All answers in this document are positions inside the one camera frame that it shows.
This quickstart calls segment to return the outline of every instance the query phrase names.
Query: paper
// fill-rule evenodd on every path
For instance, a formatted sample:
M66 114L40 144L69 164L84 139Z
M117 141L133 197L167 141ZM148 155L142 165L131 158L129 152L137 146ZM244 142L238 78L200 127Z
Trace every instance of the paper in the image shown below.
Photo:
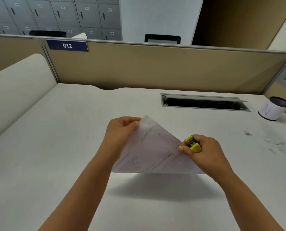
M149 116L145 115L115 162L117 173L203 173L177 147L184 145Z

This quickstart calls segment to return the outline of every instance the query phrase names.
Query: yellow stapler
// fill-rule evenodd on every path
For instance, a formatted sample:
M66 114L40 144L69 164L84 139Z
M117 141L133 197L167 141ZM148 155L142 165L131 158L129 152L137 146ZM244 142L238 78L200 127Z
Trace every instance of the yellow stapler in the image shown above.
M201 146L198 144L197 141L193 138L193 136L188 137L186 140L186 145L190 147L193 152L200 152L202 151Z

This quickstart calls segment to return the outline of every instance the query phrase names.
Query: white container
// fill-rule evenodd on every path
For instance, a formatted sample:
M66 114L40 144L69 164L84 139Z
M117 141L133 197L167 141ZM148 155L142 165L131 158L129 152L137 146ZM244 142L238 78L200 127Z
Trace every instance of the white container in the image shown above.
M276 121L286 111L286 100L272 96L258 114L267 120Z

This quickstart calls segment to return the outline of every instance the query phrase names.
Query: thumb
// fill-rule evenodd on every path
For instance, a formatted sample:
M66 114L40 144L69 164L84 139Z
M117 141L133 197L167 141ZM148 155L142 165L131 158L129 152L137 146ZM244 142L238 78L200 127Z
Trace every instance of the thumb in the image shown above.
M193 160L193 157L194 157L194 154L195 154L195 153L194 153L189 147L179 145L179 146L178 146L178 150L179 150L181 153L183 153L183 154L189 156L189 157Z
M131 122L129 125L126 126L127 132L129 135L132 134L135 130L139 128L140 123L138 121Z

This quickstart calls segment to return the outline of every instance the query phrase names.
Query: desk number plate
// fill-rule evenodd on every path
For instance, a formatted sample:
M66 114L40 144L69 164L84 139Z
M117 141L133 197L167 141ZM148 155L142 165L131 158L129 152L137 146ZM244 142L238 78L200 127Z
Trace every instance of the desk number plate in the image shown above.
M47 40L51 50L88 52L86 41Z

